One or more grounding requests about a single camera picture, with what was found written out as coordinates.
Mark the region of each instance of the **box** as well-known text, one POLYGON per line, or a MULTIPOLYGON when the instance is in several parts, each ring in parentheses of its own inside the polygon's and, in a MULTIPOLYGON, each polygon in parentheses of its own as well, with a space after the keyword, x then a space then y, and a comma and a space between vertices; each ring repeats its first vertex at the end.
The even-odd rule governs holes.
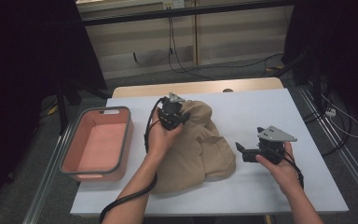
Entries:
POLYGON ((133 124, 125 106, 91 108, 64 143, 61 171, 78 181, 115 181, 126 173, 133 124))

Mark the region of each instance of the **white table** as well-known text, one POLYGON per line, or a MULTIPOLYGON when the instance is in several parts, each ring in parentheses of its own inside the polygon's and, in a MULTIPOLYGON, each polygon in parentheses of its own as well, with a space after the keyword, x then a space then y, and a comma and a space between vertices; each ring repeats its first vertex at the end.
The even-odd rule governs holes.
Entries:
MULTIPOLYGON (((320 213, 348 211, 335 181, 315 146, 307 127, 286 89, 181 94, 201 100, 213 109, 212 120, 237 155, 237 170, 228 179, 206 181, 193 189, 152 195, 147 216, 234 216, 290 212, 286 198, 270 173, 258 163, 243 162, 235 142, 246 148, 258 143, 257 127, 274 125, 294 135, 297 166, 305 176, 305 191, 320 213)), ((98 216, 124 188, 145 156, 143 134, 150 110, 160 96, 113 98, 107 105, 131 110, 134 132, 127 173, 118 182, 81 183, 71 214, 98 216)))

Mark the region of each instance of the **khaki garment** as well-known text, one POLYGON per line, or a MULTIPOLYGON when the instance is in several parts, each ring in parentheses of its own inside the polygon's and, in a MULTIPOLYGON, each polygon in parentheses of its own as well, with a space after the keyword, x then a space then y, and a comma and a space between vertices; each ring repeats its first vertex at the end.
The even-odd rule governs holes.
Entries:
POLYGON ((206 176, 223 179, 235 171, 235 154, 211 121, 212 109, 201 101, 185 101, 182 109, 190 118, 159 166, 152 193, 189 189, 206 176))

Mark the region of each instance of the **forearm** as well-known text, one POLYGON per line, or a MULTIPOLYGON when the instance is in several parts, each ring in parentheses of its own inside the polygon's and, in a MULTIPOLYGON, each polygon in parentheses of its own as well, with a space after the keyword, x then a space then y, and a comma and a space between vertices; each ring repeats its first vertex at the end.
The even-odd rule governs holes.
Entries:
POLYGON ((302 188, 293 189, 286 194, 286 197, 289 201, 293 220, 296 224, 323 223, 302 188))
MULTIPOLYGON (((156 171, 161 163, 161 159, 146 155, 141 166, 138 168, 135 175, 132 177, 127 186, 117 196, 118 199, 127 195, 138 192, 139 190, 147 188, 153 181, 156 171)), ((149 193, 125 202, 109 211, 103 224, 107 223, 142 223, 145 214, 145 208, 149 193)))

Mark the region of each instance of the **gray carpet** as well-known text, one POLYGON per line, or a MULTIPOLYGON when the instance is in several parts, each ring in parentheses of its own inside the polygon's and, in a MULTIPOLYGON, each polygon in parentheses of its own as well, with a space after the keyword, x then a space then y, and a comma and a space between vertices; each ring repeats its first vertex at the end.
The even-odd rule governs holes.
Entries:
MULTIPOLYGON (((165 71, 136 77, 110 79, 106 80, 106 83, 109 86, 109 90, 113 91, 116 87, 130 85, 268 77, 271 73, 266 73, 265 67, 281 65, 280 58, 281 56, 278 55, 268 59, 265 63, 257 63, 251 66, 245 65, 256 63, 259 60, 214 64, 213 66, 207 66, 208 68, 192 70, 190 72, 192 75, 165 71)), ((305 104, 302 93, 294 85, 290 73, 282 77, 282 82, 291 92, 300 114, 303 117, 310 114, 311 111, 305 104)), ((96 98, 86 92, 81 92, 80 94, 83 97, 81 105, 68 105, 66 107, 69 119, 74 119, 76 114, 85 108, 105 105, 105 100, 96 98)), ((332 93, 331 96, 337 105, 343 106, 336 93, 332 93)), ((41 103, 41 108, 50 103, 52 99, 53 96, 45 99, 41 103)), ((333 148, 317 121, 310 122, 308 128, 322 153, 333 148)), ((23 222, 43 173, 48 166, 52 150, 57 144, 59 131, 60 119, 58 113, 43 117, 39 121, 33 141, 30 143, 21 163, 14 171, 14 181, 5 184, 0 190, 0 224, 23 222)), ((355 125, 353 125, 353 133, 358 133, 358 127, 355 127, 355 125)), ((346 145, 358 161, 358 138, 350 138, 346 145)), ((326 157, 325 162, 350 208, 350 212, 347 213, 322 215, 325 223, 358 223, 357 183, 337 153, 326 157)), ((69 214, 76 190, 77 183, 75 180, 57 171, 37 223, 98 223, 96 218, 74 217, 69 214)), ((250 219, 247 217, 219 217, 208 220, 211 223, 247 223, 246 221, 250 219)), ((275 220, 275 223, 293 223, 290 214, 275 214, 272 220, 275 220)), ((162 217, 147 218, 145 223, 194 223, 194 221, 191 217, 162 217)))

